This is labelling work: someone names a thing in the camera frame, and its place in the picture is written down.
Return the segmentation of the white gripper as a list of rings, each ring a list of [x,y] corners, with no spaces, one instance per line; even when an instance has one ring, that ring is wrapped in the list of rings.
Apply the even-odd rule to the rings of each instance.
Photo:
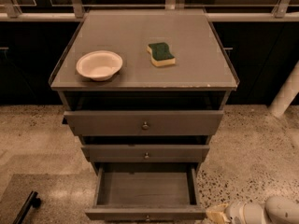
[[[268,224],[264,208],[257,203],[236,201],[208,207],[206,216],[216,224]]]

